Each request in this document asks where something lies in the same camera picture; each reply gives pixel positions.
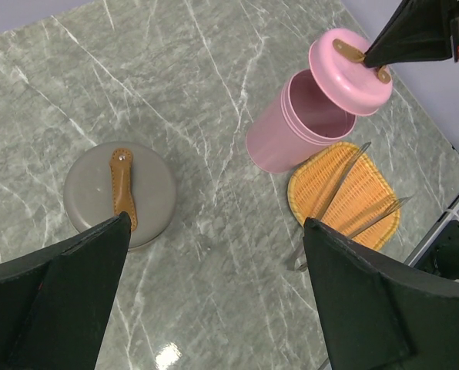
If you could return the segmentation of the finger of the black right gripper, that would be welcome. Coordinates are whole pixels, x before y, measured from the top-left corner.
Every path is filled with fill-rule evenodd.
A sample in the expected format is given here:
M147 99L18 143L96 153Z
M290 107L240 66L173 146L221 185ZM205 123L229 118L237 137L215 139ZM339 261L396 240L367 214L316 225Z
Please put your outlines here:
M451 58L450 21L454 8L454 1L402 1L364 53L364 65L376 68Z

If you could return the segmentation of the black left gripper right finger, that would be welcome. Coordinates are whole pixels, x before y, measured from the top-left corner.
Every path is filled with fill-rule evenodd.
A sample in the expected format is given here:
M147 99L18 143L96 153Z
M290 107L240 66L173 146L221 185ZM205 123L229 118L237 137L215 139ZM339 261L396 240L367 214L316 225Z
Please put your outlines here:
M333 369L459 369L459 282L306 219L303 246Z

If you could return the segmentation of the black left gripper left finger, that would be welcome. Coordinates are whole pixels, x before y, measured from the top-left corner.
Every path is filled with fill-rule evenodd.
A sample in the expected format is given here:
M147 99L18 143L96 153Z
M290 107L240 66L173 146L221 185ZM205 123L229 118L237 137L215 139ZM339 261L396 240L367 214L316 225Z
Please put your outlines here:
M0 264L0 369L93 369L131 237L126 212Z

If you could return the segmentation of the pink round lid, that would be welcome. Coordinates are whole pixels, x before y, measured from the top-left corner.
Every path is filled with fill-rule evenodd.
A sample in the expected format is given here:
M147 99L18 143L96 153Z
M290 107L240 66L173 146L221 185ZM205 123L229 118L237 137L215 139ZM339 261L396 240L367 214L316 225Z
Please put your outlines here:
M375 68L353 62L334 45L342 42L365 53L370 43L349 29L331 29L310 47L310 71L323 93L341 109L357 116L370 116L385 104L393 82L381 82Z

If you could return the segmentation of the grey round lid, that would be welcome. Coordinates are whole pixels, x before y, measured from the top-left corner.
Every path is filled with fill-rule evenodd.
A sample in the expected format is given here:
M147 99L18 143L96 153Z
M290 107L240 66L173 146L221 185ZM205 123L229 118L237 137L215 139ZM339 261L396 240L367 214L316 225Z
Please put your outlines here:
M176 179L167 162L139 143L99 144L83 153L65 178L63 203L78 232L125 211L132 233L129 249L152 243L171 223Z

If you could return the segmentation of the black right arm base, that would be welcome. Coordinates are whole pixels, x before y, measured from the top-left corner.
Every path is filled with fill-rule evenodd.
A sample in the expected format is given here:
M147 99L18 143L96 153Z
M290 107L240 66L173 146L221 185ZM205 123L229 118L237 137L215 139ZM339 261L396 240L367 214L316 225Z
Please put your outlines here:
M452 281L459 280L459 221L450 220L414 267Z

